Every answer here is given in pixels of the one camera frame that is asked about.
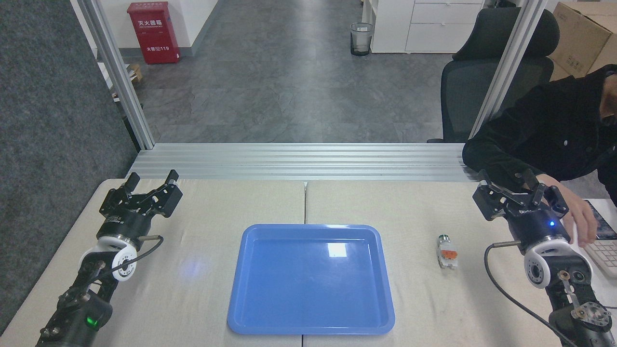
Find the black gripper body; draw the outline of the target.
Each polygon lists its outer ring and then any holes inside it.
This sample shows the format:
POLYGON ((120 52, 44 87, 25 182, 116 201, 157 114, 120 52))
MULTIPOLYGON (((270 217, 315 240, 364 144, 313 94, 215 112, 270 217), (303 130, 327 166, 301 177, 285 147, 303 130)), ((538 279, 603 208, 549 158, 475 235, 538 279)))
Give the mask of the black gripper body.
POLYGON ((570 241, 560 217, 547 205, 540 205, 537 209, 507 207, 506 220, 514 240, 521 242, 518 246, 520 251, 527 251, 549 239, 562 238, 570 241))
POLYGON ((148 234, 151 227, 152 215, 143 215, 136 212, 116 212, 106 216, 98 237, 121 235, 126 239, 136 241, 139 237, 148 234))

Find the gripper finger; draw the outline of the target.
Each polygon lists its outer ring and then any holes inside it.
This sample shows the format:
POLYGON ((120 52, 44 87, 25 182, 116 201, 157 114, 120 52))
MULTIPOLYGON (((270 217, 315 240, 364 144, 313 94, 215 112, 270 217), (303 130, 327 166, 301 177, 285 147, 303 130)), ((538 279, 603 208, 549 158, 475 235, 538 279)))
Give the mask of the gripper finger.
POLYGON ((533 171, 527 169, 522 173, 525 191, 518 213, 525 214, 539 209, 551 209, 557 216, 564 216, 569 207, 556 186, 547 186, 538 181, 533 171))
POLYGON ((133 195, 139 180, 140 176, 136 172, 132 172, 128 180, 118 189, 110 189, 99 209, 101 215, 117 215, 122 211, 145 214, 145 209, 141 206, 139 198, 137 195, 133 195))
POLYGON ((472 199, 476 202, 485 220, 491 221, 505 216, 505 206, 508 200, 513 199, 513 192, 506 187, 494 184, 485 170, 478 172, 478 178, 480 183, 472 199))
POLYGON ((146 197, 143 198, 143 215, 160 214, 165 218, 172 215, 183 196, 176 184, 178 179, 178 172, 171 170, 163 185, 146 194, 146 197))

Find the person's hand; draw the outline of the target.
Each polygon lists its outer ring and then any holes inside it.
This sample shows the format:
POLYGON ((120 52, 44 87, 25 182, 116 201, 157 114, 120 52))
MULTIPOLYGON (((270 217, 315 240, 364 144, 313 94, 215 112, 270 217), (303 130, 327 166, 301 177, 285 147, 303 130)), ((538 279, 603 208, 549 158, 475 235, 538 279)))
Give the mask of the person's hand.
POLYGON ((588 203, 571 191, 571 189, 547 174, 537 175, 536 178, 547 186, 557 187, 562 194, 569 209, 569 212, 562 218, 562 224, 570 236, 570 243, 576 243, 579 247, 584 247, 595 242, 598 223, 588 203))

